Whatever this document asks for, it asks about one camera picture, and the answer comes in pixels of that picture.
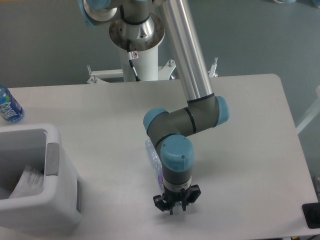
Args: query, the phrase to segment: plastic water bottle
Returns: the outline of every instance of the plastic water bottle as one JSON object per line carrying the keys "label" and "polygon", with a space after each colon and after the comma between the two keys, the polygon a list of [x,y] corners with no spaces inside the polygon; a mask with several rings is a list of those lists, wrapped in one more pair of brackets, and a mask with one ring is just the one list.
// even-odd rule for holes
{"label": "plastic water bottle", "polygon": [[313,0],[313,4],[320,9],[320,0]]}
{"label": "plastic water bottle", "polygon": [[0,84],[0,115],[7,122],[16,123],[24,117],[24,110],[11,95],[8,88]]}
{"label": "plastic water bottle", "polygon": [[273,0],[278,4],[292,4],[295,3],[297,0]]}
{"label": "plastic water bottle", "polygon": [[164,176],[162,174],[162,163],[161,160],[155,150],[154,145],[152,144],[151,140],[148,139],[145,141],[145,146],[149,154],[150,163],[152,165],[155,177],[158,180],[158,185],[160,187],[161,193],[164,193]]}

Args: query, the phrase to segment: robotic arm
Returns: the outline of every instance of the robotic arm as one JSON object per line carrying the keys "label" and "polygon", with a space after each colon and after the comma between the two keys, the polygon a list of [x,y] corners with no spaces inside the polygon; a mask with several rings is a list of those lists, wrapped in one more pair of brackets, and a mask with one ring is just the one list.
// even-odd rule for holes
{"label": "robotic arm", "polygon": [[[92,24],[98,18],[88,13],[86,2],[89,6],[92,2],[104,2],[99,5],[102,8],[99,11],[102,12],[110,11],[109,6],[117,6],[116,10],[113,8],[114,14],[110,15],[107,22],[118,18],[121,22],[112,23],[109,32],[113,42],[128,52],[132,48],[146,51],[157,46],[163,38],[162,23],[158,18],[150,18],[147,0],[127,0],[121,3],[115,0],[80,1],[83,1],[86,16],[89,15]],[[143,119],[146,133],[162,162],[164,193],[153,197],[153,201],[161,211],[170,211],[172,214],[176,202],[181,202],[185,211],[186,206],[194,203],[201,194],[199,186],[192,185],[194,150],[186,137],[226,122],[229,119],[229,108],[223,97],[214,94],[188,0],[153,0],[153,3],[159,7],[162,15],[188,104],[171,113],[164,108],[155,108]],[[111,31],[117,32],[117,41]]]}

